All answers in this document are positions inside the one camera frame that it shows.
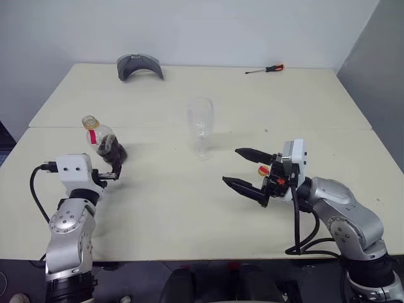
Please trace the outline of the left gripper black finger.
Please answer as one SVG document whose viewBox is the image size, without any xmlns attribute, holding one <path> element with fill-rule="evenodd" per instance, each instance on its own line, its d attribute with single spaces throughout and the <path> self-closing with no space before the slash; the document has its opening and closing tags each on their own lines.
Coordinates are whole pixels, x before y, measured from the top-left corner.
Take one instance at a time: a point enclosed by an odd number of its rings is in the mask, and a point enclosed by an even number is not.
<svg viewBox="0 0 404 303">
<path fill-rule="evenodd" d="M 102 158 L 105 163 L 111 166 L 111 171 L 106 173 L 98 173 L 98 177 L 100 180 L 118 180 L 122 170 L 123 160 L 121 157 L 116 158 Z"/>
</svg>

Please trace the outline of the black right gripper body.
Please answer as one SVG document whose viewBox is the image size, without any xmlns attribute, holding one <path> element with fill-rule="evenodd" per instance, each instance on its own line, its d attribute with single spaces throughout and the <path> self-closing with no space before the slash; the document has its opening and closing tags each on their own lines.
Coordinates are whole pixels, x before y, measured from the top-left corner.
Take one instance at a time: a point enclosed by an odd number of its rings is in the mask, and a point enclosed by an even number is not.
<svg viewBox="0 0 404 303">
<path fill-rule="evenodd" d="M 265 192 L 265 205 L 267 207 L 270 198 L 281 198 L 286 202 L 292 201 L 290 189 L 290 176 L 285 173 L 280 154 L 271 154 L 272 164 L 260 165 L 260 176 L 264 177 L 261 189 Z"/>
</svg>

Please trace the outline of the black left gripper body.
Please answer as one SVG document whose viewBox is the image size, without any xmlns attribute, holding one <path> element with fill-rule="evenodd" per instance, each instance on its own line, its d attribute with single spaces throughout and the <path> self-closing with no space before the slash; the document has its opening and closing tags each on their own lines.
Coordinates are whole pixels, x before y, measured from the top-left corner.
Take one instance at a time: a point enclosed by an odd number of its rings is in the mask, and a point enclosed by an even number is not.
<svg viewBox="0 0 404 303">
<path fill-rule="evenodd" d="M 101 180 L 98 169 L 92 169 L 92 180 L 97 186 L 101 187 L 102 189 L 105 189 L 105 187 L 107 186 L 107 181 Z"/>
</svg>

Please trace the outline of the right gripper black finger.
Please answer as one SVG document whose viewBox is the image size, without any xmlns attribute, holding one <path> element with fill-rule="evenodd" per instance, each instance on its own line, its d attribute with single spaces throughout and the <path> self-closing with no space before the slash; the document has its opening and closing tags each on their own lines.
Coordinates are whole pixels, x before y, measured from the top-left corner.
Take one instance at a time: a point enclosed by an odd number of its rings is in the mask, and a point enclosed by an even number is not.
<svg viewBox="0 0 404 303">
<path fill-rule="evenodd" d="M 233 177 L 222 177 L 222 181 L 242 196 L 257 201 L 260 205 L 265 205 L 265 192 L 254 187 L 251 183 Z"/>
<path fill-rule="evenodd" d="M 235 152 L 254 163 L 272 164 L 272 155 L 253 148 L 237 148 Z"/>
</svg>

